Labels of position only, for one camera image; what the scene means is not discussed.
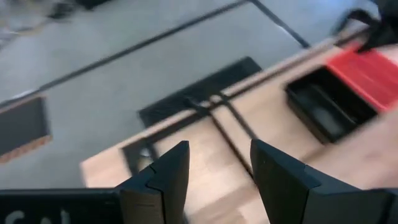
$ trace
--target black rubber mat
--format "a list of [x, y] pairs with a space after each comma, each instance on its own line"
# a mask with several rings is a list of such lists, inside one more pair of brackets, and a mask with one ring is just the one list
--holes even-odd
[[42, 97], [0, 108], [0, 156], [49, 134]]
[[140, 110], [139, 115], [145, 126], [162, 121], [180, 111], [187, 109], [185, 101], [187, 98], [195, 99], [197, 102], [207, 100], [211, 95], [217, 94], [231, 85], [260, 72], [261, 67], [250, 57], [207, 76], [206, 78]]

